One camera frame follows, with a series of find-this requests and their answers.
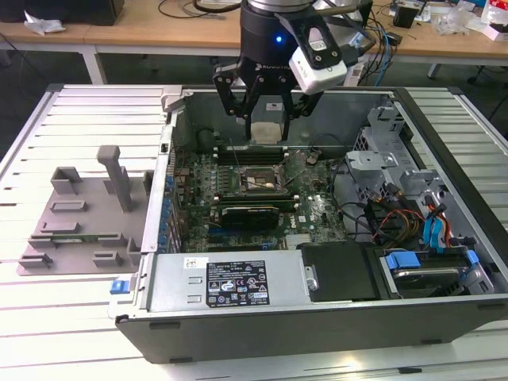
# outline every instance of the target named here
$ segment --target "floor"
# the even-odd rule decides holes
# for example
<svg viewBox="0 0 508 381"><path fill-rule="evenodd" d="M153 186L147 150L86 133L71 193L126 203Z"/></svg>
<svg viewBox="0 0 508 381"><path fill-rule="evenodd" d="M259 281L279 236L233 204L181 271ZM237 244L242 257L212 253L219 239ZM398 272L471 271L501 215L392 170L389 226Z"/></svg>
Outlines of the floor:
<svg viewBox="0 0 508 381"><path fill-rule="evenodd" d="M6 152L44 93L45 81L21 56L10 52L12 64L0 68L0 157ZM75 53L29 52L29 61L51 83L90 83L85 64ZM227 63L233 59L221 59ZM142 55L102 55L106 76L111 84L184 83L211 84L212 64L202 57ZM471 101L489 116L498 100L508 92L508 73L489 67L475 85L467 82L477 68L444 65L435 79L427 78L429 65L394 63L382 81L384 86L459 87ZM508 133L508 102L492 118L493 124Z"/></svg>

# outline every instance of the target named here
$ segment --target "blue latch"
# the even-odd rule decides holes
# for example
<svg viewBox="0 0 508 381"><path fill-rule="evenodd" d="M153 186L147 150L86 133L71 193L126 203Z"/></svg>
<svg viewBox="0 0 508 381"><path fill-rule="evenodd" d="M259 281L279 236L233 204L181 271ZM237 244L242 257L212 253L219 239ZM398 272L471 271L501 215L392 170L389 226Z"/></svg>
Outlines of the blue latch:
<svg viewBox="0 0 508 381"><path fill-rule="evenodd" d="M128 280L114 280L111 282L110 294L128 294L130 292L129 284L130 281Z"/></svg>
<svg viewBox="0 0 508 381"><path fill-rule="evenodd" d="M468 257L471 266L479 263L478 256L476 255L474 250L468 250L468 252L466 252L466 256Z"/></svg>
<svg viewBox="0 0 508 381"><path fill-rule="evenodd" d="M437 252L443 252L443 248L439 245L439 235L441 234L441 228L443 227L443 222L441 220L434 220L434 225L432 227L432 233L430 235L430 247L435 248Z"/></svg>
<svg viewBox="0 0 508 381"><path fill-rule="evenodd" d="M443 252L443 248L439 245L439 235L442 228L443 222L439 218L427 218L423 225L423 243L429 244L437 252Z"/></svg>
<svg viewBox="0 0 508 381"><path fill-rule="evenodd" d="M421 266L416 252L391 252L385 256L385 258L390 270L408 267L415 268Z"/></svg>

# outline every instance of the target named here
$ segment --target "wooden desk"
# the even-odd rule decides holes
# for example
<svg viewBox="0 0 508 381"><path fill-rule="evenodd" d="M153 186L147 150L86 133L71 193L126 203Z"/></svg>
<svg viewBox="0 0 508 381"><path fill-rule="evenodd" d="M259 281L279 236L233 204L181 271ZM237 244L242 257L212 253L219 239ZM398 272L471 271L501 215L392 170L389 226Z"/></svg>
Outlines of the wooden desk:
<svg viewBox="0 0 508 381"><path fill-rule="evenodd" d="M147 45L184 48L240 49L240 11L224 13L224 20L175 19L159 13L160 0L125 0L114 26L91 26L87 44ZM163 5L169 14L186 16L177 0Z"/></svg>
<svg viewBox="0 0 508 381"><path fill-rule="evenodd" d="M159 13L159 1L125 0L121 16L113 26L66 25L66 32L41 37L21 24L0 23L0 32L16 42L19 49L80 52L94 84L106 83L99 53L238 56L239 11L223 14L223 20L174 19ZM468 36L438 36L429 23L418 25L415 22L411 29L396 28L391 17L377 13L379 6L386 3L387 0L375 0L374 12L389 31L403 36L394 60L508 66L507 43L493 42L474 31ZM177 0L170 0L163 9L171 14L185 15ZM0 42L2 48L10 47Z"/></svg>

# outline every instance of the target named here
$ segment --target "blue drive bracket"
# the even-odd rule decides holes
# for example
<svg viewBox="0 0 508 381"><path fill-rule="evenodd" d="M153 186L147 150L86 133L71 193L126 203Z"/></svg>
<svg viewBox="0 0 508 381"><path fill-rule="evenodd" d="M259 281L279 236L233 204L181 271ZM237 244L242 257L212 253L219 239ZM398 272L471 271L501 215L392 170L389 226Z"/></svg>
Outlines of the blue drive bracket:
<svg viewBox="0 0 508 381"><path fill-rule="evenodd" d="M421 267L416 252L391 252L385 256L385 259L390 270Z"/></svg>

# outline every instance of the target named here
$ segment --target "white paper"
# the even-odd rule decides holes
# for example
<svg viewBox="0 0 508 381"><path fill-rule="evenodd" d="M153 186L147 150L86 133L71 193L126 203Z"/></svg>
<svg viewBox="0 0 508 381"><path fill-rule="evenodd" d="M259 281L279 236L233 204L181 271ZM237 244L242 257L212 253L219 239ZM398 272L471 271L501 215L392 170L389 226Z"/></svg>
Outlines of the white paper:
<svg viewBox="0 0 508 381"><path fill-rule="evenodd" d="M458 6L462 6L463 9L468 10L469 12L472 12L475 8L476 4L472 2L465 2L464 0L459 0Z"/></svg>
<svg viewBox="0 0 508 381"><path fill-rule="evenodd" d="M43 20L25 12L25 26L37 34L43 36L46 33L63 32L65 28L60 20Z"/></svg>
<svg viewBox="0 0 508 381"><path fill-rule="evenodd" d="M482 22L482 18L478 16L471 17L471 20L466 24L466 28L475 30L476 32L483 33L483 30L487 27L487 24Z"/></svg>

